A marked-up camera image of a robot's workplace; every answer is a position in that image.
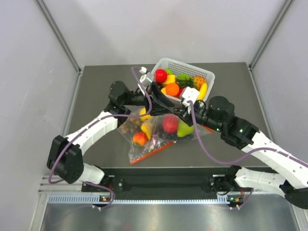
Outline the green fake pear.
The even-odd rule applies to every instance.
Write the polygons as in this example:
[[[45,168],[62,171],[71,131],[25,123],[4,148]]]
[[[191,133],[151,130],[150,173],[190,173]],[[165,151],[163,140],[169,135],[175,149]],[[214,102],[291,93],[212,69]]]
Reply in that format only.
[[[182,138],[194,132],[194,126],[189,126],[182,120],[178,123],[177,136]]]

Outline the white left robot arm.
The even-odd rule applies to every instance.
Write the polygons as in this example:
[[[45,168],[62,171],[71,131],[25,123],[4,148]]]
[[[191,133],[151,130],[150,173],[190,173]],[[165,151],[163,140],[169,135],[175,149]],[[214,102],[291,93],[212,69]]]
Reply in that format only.
[[[160,92],[156,83],[130,91],[124,82],[116,81],[110,87],[108,98],[106,108],[87,125],[66,137],[58,135],[53,139],[47,160],[51,175],[57,175],[69,184],[90,182],[97,190],[106,190],[109,179],[100,168],[83,162],[85,152],[132,116],[128,105],[144,106],[146,115],[152,116],[173,113],[176,107]]]

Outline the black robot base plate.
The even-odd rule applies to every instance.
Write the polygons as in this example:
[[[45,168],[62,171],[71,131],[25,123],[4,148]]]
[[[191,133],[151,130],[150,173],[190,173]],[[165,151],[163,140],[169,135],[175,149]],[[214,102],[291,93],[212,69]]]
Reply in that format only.
[[[132,189],[198,188],[206,193],[240,190],[235,183],[239,167],[107,168],[99,180],[116,193]]]

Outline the clear zip bag orange seal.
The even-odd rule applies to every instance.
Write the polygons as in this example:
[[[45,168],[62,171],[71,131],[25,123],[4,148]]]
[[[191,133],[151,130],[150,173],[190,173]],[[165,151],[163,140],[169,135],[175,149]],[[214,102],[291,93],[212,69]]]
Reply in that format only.
[[[173,114],[157,116],[153,124],[153,135],[169,142],[196,140],[196,130],[200,137],[214,134],[213,130],[204,126],[189,126]]]

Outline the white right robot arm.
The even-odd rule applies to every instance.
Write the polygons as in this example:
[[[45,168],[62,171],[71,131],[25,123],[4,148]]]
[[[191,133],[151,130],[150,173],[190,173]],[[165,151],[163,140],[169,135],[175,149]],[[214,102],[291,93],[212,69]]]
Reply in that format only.
[[[203,125],[220,132],[220,138],[235,147],[244,155],[234,161],[220,161],[204,147],[201,138],[198,142],[204,153],[214,162],[229,166],[224,179],[229,190],[239,187],[261,189],[285,198],[289,203],[302,209],[308,207],[308,165],[296,158],[272,140],[261,130],[245,119],[234,114],[234,104],[225,97],[215,96],[204,109],[195,109],[192,101],[187,101],[173,113],[189,125]],[[274,174],[252,171],[237,166],[245,158],[253,156],[275,170]]]

